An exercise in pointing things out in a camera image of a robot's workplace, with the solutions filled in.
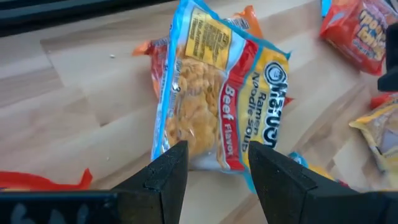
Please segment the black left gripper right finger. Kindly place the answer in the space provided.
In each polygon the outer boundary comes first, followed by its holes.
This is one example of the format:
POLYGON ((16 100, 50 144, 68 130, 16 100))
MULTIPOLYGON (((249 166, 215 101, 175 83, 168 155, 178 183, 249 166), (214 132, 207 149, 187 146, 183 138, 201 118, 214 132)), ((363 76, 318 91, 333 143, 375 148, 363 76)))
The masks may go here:
POLYGON ((249 164, 268 224, 370 224, 356 191, 259 142, 249 144, 249 164))

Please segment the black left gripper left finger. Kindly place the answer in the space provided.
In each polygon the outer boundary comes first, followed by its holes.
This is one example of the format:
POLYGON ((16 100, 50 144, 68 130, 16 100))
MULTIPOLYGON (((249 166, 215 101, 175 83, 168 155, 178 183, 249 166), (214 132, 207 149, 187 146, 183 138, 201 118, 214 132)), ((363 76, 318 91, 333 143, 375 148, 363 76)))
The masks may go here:
POLYGON ((188 142, 180 141, 113 189, 118 224, 179 224, 188 175, 188 142))

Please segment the red Saucy Noodles pack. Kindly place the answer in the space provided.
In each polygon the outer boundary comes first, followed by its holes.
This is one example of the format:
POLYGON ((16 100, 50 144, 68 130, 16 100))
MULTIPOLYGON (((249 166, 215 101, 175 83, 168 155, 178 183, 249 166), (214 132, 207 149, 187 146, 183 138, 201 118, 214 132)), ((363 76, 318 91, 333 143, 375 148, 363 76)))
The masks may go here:
POLYGON ((383 103, 393 99, 396 95, 398 95, 398 92, 383 93, 379 96, 373 97, 370 101, 369 107, 373 110, 383 103))
MULTIPOLYGON (((242 12, 234 13, 231 17, 224 20, 236 27, 240 27, 257 38, 264 38, 252 5, 246 6, 242 12)), ((150 57, 152 84, 157 98, 160 95, 160 84, 167 56, 168 43, 168 36, 155 40, 147 40, 132 51, 132 56, 148 55, 150 57)))
POLYGON ((331 0, 320 37, 362 72, 380 76, 386 57, 386 30, 398 12, 386 0, 331 0))
POLYGON ((90 188, 93 176, 89 169, 85 169, 77 184, 58 184, 45 177, 22 173, 0 171, 0 191, 27 190, 27 191, 70 191, 87 190, 90 188))

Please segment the yellow creamy chicken ramen pack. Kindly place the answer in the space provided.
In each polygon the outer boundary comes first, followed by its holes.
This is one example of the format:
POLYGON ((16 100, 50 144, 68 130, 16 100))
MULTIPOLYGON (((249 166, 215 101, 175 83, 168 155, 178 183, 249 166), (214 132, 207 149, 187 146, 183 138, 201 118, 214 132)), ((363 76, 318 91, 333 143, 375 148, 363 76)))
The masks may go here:
POLYGON ((398 190, 398 102, 392 100, 358 117, 349 126, 361 131, 379 170, 398 190))

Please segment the black aluminium table frame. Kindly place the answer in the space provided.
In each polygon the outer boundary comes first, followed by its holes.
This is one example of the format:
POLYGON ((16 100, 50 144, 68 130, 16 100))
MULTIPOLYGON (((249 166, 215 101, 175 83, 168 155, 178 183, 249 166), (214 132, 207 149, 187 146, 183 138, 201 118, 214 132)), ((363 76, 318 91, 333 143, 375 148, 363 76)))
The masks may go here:
POLYGON ((0 0, 0 37, 173 0, 0 0))

